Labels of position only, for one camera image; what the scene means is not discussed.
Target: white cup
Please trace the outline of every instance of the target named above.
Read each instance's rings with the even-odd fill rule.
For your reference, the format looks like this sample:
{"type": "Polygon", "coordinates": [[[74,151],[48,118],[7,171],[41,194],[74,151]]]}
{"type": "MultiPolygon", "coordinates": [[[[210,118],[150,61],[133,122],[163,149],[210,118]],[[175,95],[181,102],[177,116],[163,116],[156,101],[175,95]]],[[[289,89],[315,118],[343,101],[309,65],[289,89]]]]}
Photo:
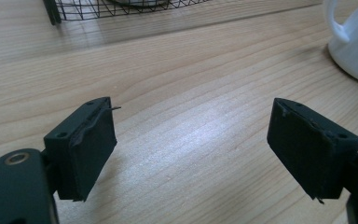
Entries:
{"type": "Polygon", "coordinates": [[[334,61],[358,78],[358,8],[341,25],[334,19],[337,0],[324,0],[324,19],[333,33],[328,49],[334,61]]]}

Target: wire basket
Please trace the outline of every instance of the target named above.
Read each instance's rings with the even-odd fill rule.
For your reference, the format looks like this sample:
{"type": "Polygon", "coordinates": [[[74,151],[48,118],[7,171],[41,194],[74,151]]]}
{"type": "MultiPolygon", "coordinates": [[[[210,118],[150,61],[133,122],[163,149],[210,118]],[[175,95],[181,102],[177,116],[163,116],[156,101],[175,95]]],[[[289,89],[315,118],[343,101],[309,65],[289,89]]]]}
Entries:
{"type": "Polygon", "coordinates": [[[186,7],[208,0],[43,0],[51,24],[186,7]]]}

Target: black clamp jaw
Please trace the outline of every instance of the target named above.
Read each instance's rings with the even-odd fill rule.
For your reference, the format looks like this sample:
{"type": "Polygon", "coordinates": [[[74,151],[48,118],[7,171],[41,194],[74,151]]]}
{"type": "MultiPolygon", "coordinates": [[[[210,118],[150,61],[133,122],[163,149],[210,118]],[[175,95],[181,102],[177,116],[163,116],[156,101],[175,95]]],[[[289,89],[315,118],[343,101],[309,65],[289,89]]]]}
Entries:
{"type": "Polygon", "coordinates": [[[276,98],[268,143],[312,199],[338,199],[347,189],[348,219],[358,223],[358,136],[302,104],[276,98]]]}
{"type": "Polygon", "coordinates": [[[0,224],[59,223],[52,194],[86,201],[117,144],[110,98],[89,101],[45,136],[46,149],[0,158],[0,224]]]}

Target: black plastic part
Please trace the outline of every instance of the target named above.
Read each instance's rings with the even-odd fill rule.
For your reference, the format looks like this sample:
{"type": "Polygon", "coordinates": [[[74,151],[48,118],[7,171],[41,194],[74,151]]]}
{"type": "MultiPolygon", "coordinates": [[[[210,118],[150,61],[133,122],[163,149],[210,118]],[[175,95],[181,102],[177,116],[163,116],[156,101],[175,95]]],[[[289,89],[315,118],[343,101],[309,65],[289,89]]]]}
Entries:
{"type": "Polygon", "coordinates": [[[111,110],[109,97],[89,101],[45,136],[60,199],[86,201],[117,144],[111,110]]]}
{"type": "Polygon", "coordinates": [[[20,149],[0,158],[0,224],[10,223],[58,223],[36,149],[20,149]]]}
{"type": "Polygon", "coordinates": [[[41,154],[44,159],[46,177],[48,178],[48,188],[50,189],[50,194],[53,194],[62,185],[60,167],[57,163],[48,159],[46,150],[42,151],[41,154]]]}
{"type": "Polygon", "coordinates": [[[297,102],[274,100],[268,143],[314,199],[337,199],[342,170],[357,156],[358,136],[297,102]]]}
{"type": "Polygon", "coordinates": [[[342,174],[342,185],[358,200],[358,154],[353,161],[345,163],[342,174]]]}
{"type": "Polygon", "coordinates": [[[62,19],[60,17],[60,13],[55,0],[43,0],[43,3],[45,4],[45,8],[48,13],[48,18],[50,19],[51,25],[61,23],[62,19]]]}

